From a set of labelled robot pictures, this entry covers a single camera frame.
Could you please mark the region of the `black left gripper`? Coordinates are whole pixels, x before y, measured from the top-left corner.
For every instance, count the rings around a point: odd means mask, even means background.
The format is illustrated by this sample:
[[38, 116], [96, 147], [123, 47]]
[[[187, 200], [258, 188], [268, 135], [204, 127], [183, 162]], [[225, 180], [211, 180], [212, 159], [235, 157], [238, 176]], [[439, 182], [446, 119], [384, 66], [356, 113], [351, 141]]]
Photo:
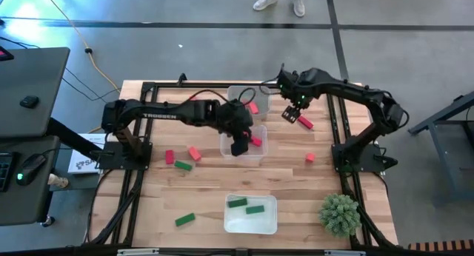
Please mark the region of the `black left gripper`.
[[233, 136], [232, 155], [240, 155], [241, 147], [242, 153], [248, 151], [252, 126], [252, 116], [241, 102], [227, 102], [218, 108], [218, 131]]

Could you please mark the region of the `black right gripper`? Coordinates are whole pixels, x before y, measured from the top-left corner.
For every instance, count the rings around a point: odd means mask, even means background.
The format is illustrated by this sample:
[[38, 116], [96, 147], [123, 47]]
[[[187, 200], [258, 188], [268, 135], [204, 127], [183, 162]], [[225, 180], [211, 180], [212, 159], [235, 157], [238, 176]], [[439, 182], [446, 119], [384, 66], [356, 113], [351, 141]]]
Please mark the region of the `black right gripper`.
[[[277, 86], [283, 99], [287, 99], [296, 109], [307, 109], [313, 97], [298, 82], [299, 74], [281, 69], [277, 78]], [[291, 124], [301, 116], [300, 110], [288, 106], [281, 117]]]

